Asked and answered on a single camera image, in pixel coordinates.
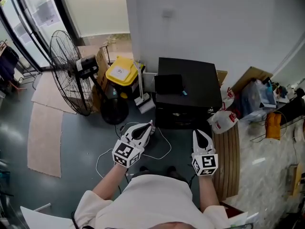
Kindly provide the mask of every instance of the black and white marker cube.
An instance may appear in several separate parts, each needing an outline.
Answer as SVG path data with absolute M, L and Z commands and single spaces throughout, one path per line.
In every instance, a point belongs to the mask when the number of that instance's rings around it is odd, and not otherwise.
M 192 166 L 198 176 L 212 175 L 218 168 L 218 155 L 195 155 Z
M 113 151 L 112 158 L 114 162 L 129 168 L 141 157 L 141 150 L 139 148 L 130 146 L 120 140 L 117 140 Z

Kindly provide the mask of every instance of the gray concrete floor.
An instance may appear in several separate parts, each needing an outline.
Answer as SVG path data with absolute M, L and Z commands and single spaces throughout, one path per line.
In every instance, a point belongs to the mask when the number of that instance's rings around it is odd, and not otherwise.
M 11 204 L 17 214 L 20 206 L 36 209 L 47 203 L 52 207 L 49 214 L 69 218 L 86 190 L 93 189 L 100 181 L 95 171 L 98 156 L 113 148 L 118 137 L 113 125 L 105 123 L 100 113 L 88 117 L 79 114 L 64 113 L 61 135 L 61 178 L 51 177 L 27 168 L 27 140 L 33 102 L 34 89 L 31 84 L 24 85 L 28 89 L 7 96 L 0 109 L 0 159 L 7 162 L 11 172 L 9 192 L 15 197 Z M 149 122 L 154 120 L 154 109 L 146 114 L 130 102 L 129 115 L 117 126 L 119 128 L 128 122 Z M 172 151 L 162 160 L 142 157 L 128 171 L 129 174 L 138 171 L 141 165 L 151 170 L 162 171 L 168 166 L 176 166 L 178 172 L 187 180 L 194 174 L 191 163 L 192 131 L 165 130 L 163 135 L 172 145 Z M 145 153 L 162 157 L 169 149 L 168 143 L 160 132 L 155 134 L 146 147 Z M 111 154 L 100 158 L 98 171 L 106 174 L 113 166 Z M 127 185 L 124 179 L 121 183 L 123 190 Z M 196 205 L 199 204 L 199 187 L 197 179 L 193 180 L 192 191 Z

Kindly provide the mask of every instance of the clothes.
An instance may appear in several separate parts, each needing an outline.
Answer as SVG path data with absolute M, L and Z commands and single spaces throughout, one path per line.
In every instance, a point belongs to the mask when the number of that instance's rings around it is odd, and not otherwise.
M 133 178 L 114 202 L 86 191 L 75 220 L 80 228 L 95 229 L 147 229 L 167 222 L 184 222 L 197 229 L 230 227 L 224 207 L 210 206 L 202 214 L 187 183 L 158 175 Z
M 11 48 L 7 47 L 0 56 L 0 76 L 4 81 L 11 81 L 14 79 L 15 67 L 19 56 Z
M 159 173 L 159 172 L 152 172 L 150 170 L 144 170 L 144 171 L 140 171 L 140 172 L 134 174 L 132 179 L 134 179 L 135 177 L 139 177 L 139 176 L 143 176 L 143 175 L 148 175 L 148 174 L 163 176 L 162 172 Z M 177 173 L 177 172 L 171 172 L 170 174 L 166 174 L 165 176 L 177 179 L 179 181 L 184 181 L 184 182 L 187 183 L 186 179 L 183 176 L 181 176 L 179 173 Z

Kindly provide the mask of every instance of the beige floor mat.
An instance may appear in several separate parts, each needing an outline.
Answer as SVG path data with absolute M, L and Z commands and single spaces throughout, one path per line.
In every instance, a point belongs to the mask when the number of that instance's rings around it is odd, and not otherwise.
M 61 177 L 63 111 L 34 103 L 28 137 L 28 168 Z
M 42 74 L 37 89 L 32 97 L 32 102 L 76 114 L 76 112 L 68 106 L 59 92 L 54 82 L 52 72 L 44 72 Z

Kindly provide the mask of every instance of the plastic bag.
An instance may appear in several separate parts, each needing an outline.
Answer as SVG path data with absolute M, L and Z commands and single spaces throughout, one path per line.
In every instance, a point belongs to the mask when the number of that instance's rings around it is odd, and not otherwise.
M 212 130 L 216 134 L 221 134 L 232 128 L 238 119 L 232 111 L 218 111 L 211 118 L 208 119 Z
M 225 94 L 222 92 L 221 98 L 223 100 L 223 106 L 221 110 L 226 110 L 234 102 L 235 95 L 232 89 L 228 87 L 228 90 Z

